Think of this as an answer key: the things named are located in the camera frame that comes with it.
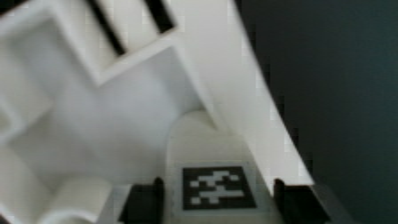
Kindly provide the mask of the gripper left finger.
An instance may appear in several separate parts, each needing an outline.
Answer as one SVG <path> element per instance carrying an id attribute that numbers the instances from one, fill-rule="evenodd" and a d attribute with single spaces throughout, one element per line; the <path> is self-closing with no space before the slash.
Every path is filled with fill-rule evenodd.
<path id="1" fill-rule="evenodd" d="M 160 177 L 151 184 L 135 184 L 130 189 L 117 221 L 122 224 L 161 224 L 165 184 Z"/>

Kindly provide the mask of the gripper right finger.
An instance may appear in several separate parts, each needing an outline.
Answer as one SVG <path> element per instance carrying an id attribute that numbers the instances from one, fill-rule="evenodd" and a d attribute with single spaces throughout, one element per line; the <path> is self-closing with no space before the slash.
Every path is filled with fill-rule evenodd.
<path id="1" fill-rule="evenodd" d="M 355 224 L 325 185 L 288 185 L 275 179 L 273 201 L 286 224 Z"/>

